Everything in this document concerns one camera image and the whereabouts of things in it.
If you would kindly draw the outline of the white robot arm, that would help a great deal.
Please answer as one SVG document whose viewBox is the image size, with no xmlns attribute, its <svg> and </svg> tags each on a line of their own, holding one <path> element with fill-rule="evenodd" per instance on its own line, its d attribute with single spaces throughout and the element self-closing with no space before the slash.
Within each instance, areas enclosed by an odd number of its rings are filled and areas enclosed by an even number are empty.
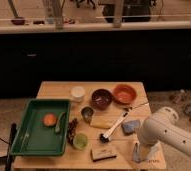
<svg viewBox="0 0 191 171">
<path fill-rule="evenodd" d="M 139 158 L 144 161 L 159 142 L 166 143 L 191 157 L 191 133 L 175 125 L 177 112 L 170 107 L 161 107 L 147 117 L 138 133 Z"/>
</svg>

